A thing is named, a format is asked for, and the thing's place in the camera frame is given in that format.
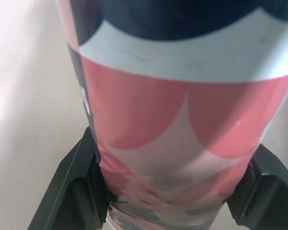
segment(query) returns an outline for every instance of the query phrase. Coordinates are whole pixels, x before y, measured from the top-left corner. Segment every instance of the cylindrical object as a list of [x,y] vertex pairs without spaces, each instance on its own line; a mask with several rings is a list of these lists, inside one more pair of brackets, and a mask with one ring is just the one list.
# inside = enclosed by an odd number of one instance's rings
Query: cylindrical object
[[288,94],[288,0],[57,0],[113,228],[208,229]]

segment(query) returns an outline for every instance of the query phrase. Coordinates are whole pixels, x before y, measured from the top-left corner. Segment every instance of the dark blue section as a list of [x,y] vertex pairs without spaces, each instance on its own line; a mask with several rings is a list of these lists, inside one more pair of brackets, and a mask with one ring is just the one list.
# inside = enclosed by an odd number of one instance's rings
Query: dark blue section
[[261,5],[271,15],[288,21],[288,0],[262,0]]
[[102,22],[100,5],[102,0],[70,1],[79,45],[82,45],[95,33]]
[[192,38],[223,28],[253,11],[253,0],[103,0],[104,17],[136,37]]
[[288,21],[288,0],[70,0],[79,45],[103,20],[144,39],[180,40],[224,28],[256,8]]

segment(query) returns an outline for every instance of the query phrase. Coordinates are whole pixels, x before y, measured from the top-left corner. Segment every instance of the light gray background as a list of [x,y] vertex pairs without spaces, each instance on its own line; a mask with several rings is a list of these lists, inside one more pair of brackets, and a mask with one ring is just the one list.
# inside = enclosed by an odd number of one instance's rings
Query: light gray background
[[[0,230],[28,227],[87,125],[54,1],[0,0]],[[288,100],[264,144],[288,167]],[[245,228],[224,207],[213,229]]]

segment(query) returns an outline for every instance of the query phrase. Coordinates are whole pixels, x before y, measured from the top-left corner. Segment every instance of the black holder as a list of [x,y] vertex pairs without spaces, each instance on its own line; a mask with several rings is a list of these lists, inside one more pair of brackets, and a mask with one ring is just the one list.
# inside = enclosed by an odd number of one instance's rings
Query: black holder
[[[88,127],[61,161],[28,230],[102,229],[110,194],[96,163]],[[288,170],[260,145],[227,201],[238,225],[250,230],[288,230]]]

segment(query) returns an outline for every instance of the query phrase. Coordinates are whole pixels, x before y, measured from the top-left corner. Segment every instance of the printed wrap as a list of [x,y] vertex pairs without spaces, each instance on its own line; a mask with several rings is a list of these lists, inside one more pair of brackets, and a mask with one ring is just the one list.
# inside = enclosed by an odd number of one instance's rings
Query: printed wrap
[[206,230],[288,94],[288,1],[57,0],[115,230]]

